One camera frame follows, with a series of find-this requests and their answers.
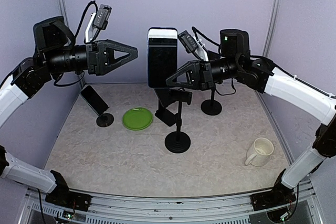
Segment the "black folding phone stand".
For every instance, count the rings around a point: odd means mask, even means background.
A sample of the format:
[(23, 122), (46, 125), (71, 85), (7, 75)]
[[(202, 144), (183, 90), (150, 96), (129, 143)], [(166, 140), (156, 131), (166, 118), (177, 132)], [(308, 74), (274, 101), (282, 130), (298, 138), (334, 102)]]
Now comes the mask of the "black folding phone stand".
[[(182, 126), (182, 99), (180, 97), (181, 90), (177, 89), (154, 89), (155, 94), (158, 98), (159, 105), (155, 113), (155, 116), (160, 119), (167, 126), (176, 127)], [(178, 113), (173, 114), (167, 109), (167, 107), (174, 102), (178, 101)]]

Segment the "black round-base clamp stand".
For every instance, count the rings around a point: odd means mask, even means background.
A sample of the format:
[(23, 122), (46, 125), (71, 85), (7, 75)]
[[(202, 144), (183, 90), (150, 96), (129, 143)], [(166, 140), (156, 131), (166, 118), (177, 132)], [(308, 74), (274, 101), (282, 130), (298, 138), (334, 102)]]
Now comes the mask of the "black round-base clamp stand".
[(202, 112), (210, 116), (219, 115), (222, 111), (222, 105), (215, 100), (215, 91), (215, 88), (211, 89), (211, 98), (201, 104)]

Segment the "black tall round-base stand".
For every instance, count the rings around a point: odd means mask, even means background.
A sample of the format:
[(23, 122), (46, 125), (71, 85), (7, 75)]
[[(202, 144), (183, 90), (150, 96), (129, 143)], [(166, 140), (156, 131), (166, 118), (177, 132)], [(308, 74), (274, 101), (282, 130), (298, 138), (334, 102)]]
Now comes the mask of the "black tall round-base stand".
[(182, 127), (182, 103), (191, 104), (192, 92), (171, 89), (169, 96), (173, 101), (178, 101), (178, 112), (176, 116), (176, 131), (171, 132), (165, 138), (165, 147), (172, 153), (180, 154), (186, 152), (190, 145), (190, 137), (181, 131)]

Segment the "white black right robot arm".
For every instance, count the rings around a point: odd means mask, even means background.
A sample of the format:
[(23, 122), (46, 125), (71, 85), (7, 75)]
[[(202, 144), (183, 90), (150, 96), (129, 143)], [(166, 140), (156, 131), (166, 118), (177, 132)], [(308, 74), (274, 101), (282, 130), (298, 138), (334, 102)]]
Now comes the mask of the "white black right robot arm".
[(235, 79), (259, 93), (295, 105), (321, 123), (312, 145), (278, 176), (268, 194), (273, 205), (281, 204), (303, 178), (326, 158), (335, 156), (335, 95), (297, 78), (266, 57), (251, 55), (246, 31), (221, 30), (217, 53), (206, 50), (204, 44), (187, 31), (180, 33), (178, 39), (186, 52), (197, 59), (182, 65), (168, 77), (168, 86), (204, 91), (223, 80)]

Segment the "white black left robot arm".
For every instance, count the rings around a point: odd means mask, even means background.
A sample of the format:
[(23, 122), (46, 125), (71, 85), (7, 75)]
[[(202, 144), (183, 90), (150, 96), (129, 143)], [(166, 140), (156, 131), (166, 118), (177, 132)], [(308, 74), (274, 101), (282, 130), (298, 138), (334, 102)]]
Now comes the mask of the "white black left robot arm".
[[(33, 26), (35, 52), (24, 59), (1, 83), (1, 124), (45, 83), (57, 80), (66, 72), (104, 76), (136, 59), (135, 47), (113, 40), (98, 40), (76, 45), (72, 31), (63, 16), (56, 16)], [(66, 206), (73, 201), (63, 176), (54, 170), (29, 165), (1, 147), (1, 178), (35, 187)]]

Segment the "green plate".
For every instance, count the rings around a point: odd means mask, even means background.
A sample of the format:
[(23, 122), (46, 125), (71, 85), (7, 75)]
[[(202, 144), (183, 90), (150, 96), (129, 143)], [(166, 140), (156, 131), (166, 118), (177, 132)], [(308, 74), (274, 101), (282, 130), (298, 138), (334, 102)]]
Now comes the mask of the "green plate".
[(143, 130), (149, 127), (152, 122), (152, 112), (143, 107), (129, 109), (122, 117), (123, 126), (133, 131)]

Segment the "cream ceramic mug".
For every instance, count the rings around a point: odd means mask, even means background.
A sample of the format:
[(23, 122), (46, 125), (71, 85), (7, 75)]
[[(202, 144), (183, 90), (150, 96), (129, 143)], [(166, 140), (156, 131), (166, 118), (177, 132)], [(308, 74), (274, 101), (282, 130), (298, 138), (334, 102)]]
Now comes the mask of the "cream ceramic mug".
[(266, 165), (274, 150), (275, 147), (269, 139), (264, 137), (255, 139), (246, 153), (245, 166), (262, 167)]

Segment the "right aluminium frame post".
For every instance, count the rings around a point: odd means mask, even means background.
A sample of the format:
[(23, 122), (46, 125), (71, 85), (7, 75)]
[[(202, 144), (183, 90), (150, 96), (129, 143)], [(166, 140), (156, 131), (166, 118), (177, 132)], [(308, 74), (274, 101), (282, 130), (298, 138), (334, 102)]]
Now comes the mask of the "right aluminium frame post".
[(266, 40), (263, 48), (262, 55), (266, 58), (269, 57), (272, 39), (275, 34), (276, 24), (277, 24), (277, 17), (280, 10), (281, 0), (273, 0), (270, 21), (268, 25), (268, 30), (266, 34)]

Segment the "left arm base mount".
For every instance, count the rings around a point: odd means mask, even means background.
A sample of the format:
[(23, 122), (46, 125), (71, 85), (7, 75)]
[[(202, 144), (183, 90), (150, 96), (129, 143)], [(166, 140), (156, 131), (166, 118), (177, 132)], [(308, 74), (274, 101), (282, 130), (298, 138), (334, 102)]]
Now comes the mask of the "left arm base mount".
[(45, 201), (72, 210), (87, 212), (92, 197), (89, 194), (71, 191), (61, 173), (54, 170), (50, 172), (55, 178), (56, 187), (46, 194)]

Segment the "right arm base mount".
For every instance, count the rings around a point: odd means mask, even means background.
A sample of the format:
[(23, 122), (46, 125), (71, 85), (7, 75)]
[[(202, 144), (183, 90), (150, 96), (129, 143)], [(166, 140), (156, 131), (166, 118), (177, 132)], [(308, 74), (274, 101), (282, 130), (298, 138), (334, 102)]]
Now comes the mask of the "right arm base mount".
[(281, 183), (284, 172), (285, 169), (279, 174), (270, 191), (256, 193), (250, 196), (254, 211), (281, 206), (290, 203), (290, 201), (297, 200), (294, 189), (290, 189)]

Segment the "front aluminium rail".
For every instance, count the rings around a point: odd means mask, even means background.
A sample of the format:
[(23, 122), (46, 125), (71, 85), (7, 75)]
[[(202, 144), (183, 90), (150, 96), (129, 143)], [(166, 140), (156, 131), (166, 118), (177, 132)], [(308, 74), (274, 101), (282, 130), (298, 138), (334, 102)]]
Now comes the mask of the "front aluminium rail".
[(17, 223), (269, 223), (268, 214), (280, 206), (255, 211), (253, 191), (245, 193), (182, 198), (151, 198), (92, 193), (88, 211), (75, 211), (38, 198), (28, 189)]

